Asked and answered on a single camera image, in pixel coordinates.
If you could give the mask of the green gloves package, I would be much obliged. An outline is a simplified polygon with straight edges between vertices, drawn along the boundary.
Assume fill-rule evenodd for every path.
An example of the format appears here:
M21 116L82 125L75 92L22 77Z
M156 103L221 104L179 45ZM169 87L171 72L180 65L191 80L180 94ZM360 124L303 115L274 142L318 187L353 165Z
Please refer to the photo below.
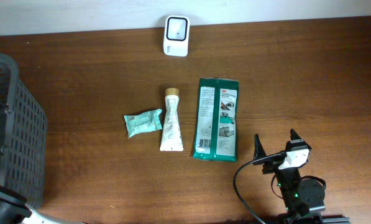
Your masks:
M195 131L195 159L237 160L237 103L239 82L223 78L199 81Z

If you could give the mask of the white tube with tan cap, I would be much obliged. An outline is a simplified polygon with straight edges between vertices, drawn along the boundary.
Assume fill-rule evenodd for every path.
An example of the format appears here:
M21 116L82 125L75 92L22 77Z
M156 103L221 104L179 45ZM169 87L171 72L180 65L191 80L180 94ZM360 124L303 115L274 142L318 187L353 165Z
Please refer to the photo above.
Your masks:
M163 124L160 151L183 151L183 142L178 119L179 89L167 88L165 90L166 114Z

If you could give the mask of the teal wipes packet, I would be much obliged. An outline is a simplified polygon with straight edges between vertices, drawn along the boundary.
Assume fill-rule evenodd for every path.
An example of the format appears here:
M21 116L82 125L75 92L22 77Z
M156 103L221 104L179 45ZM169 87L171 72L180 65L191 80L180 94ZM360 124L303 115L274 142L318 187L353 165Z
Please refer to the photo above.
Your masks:
M128 138L136 134L149 133L162 129L160 122L161 109L146 111L138 115L124 115Z

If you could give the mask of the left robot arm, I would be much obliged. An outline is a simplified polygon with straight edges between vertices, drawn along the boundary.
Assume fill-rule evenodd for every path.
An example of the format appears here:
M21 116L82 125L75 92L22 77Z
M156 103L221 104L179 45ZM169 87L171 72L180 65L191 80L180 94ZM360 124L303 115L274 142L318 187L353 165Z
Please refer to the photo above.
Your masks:
M0 186L0 224L83 224L39 213L17 192Z

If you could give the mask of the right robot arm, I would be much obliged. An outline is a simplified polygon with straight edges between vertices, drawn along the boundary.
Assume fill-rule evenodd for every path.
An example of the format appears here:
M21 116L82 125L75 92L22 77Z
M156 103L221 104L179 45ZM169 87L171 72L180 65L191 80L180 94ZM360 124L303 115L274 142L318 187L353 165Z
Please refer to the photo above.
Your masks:
M306 165L312 147L294 129L285 149L266 155L259 136L254 136L254 163L262 165L263 174L273 174L277 181L286 213L279 215L280 223L322 223L325 210L326 182L315 176L300 176L299 168Z

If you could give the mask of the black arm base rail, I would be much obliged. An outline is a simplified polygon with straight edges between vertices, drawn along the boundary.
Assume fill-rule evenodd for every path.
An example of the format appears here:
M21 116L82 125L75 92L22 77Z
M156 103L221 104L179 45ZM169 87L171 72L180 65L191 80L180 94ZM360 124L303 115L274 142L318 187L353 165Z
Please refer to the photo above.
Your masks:
M323 217L321 215L313 215L305 218L291 219L286 218L280 220L279 224L351 224L349 217Z

